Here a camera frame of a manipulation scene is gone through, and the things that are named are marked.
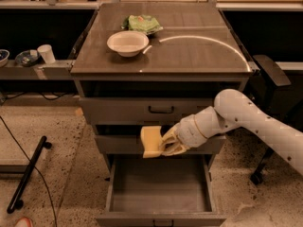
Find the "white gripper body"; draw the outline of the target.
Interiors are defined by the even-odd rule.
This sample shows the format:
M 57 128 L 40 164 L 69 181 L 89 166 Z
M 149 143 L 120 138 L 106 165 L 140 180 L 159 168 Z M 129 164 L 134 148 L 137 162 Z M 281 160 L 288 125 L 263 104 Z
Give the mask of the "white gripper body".
M 203 119 L 192 114 L 183 118 L 178 124 L 175 134 L 182 145 L 188 148 L 197 148 L 206 142 L 207 137 L 202 131 Z

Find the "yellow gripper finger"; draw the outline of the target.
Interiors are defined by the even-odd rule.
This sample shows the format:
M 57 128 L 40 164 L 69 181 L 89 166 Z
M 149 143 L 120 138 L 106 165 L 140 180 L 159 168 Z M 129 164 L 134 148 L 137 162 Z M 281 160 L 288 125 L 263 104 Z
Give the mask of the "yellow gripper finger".
M 162 155 L 164 156 L 178 155 L 189 150 L 188 146 L 180 142 L 162 143 L 159 148 L 162 150 Z
M 177 146 L 179 144 L 179 140 L 177 138 L 177 127 L 173 126 L 169 130 L 166 131 L 166 133 L 162 136 L 161 146 L 162 147 L 168 147 L 175 145 Z

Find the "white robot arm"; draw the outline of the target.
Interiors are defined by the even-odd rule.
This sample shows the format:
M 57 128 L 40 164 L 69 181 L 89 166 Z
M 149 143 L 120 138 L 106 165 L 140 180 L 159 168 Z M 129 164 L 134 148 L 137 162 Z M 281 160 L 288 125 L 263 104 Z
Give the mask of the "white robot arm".
M 162 137 L 165 156 L 197 148 L 216 134 L 245 128 L 257 136 L 297 172 L 303 174 L 303 133 L 260 110 L 243 93 L 226 89 L 214 105 L 184 117 Z

